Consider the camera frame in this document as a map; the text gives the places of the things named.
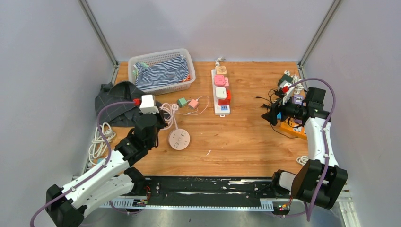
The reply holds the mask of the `white long power strip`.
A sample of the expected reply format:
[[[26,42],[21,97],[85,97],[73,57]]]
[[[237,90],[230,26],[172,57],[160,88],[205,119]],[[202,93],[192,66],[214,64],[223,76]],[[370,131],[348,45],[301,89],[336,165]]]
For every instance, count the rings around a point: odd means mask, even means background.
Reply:
[[[224,106],[218,105],[218,99],[215,97],[215,88],[217,86],[215,86],[213,83],[214,75],[216,75],[216,70],[212,69],[211,70],[211,79],[212,79],[214,113],[215,113],[215,115],[218,115],[220,117],[225,117],[226,115],[230,115],[230,113],[231,113],[230,105],[224,105]]]

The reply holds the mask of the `white plug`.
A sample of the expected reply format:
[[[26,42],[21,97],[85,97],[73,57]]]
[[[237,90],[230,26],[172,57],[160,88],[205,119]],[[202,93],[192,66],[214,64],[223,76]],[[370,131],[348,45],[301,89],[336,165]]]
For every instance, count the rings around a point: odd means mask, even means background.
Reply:
[[[227,89],[225,87],[216,87],[215,97],[219,100],[227,99]]]

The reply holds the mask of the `round pink socket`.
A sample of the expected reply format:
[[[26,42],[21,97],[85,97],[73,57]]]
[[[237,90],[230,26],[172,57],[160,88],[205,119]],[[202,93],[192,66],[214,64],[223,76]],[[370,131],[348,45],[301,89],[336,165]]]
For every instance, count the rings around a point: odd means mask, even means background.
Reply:
[[[188,131],[184,129],[175,129],[170,132],[168,137],[169,145],[175,150],[186,149],[191,141]]]

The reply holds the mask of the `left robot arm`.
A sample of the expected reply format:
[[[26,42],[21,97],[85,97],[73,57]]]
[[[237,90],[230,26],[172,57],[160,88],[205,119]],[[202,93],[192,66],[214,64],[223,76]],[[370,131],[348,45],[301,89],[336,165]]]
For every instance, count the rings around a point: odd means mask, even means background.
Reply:
[[[164,114],[161,109],[140,114],[109,157],[70,183],[47,189],[45,210],[56,226],[78,227],[91,212],[113,198],[144,192],[145,177],[134,164],[158,146],[158,133],[167,126]]]

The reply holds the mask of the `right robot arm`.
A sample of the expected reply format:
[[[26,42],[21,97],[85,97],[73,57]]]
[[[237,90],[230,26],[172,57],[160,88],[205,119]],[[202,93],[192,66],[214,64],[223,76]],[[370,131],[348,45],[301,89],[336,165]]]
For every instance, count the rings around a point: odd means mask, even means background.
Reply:
[[[342,191],[348,173],[339,167],[331,146],[330,112],[323,109],[326,91],[310,88],[301,104],[285,101],[286,94],[275,90],[277,100],[261,117],[271,126],[278,123],[277,115],[302,121],[306,131],[309,159],[297,174],[278,170],[273,174],[270,191],[275,197],[291,194],[294,199],[331,209]]]

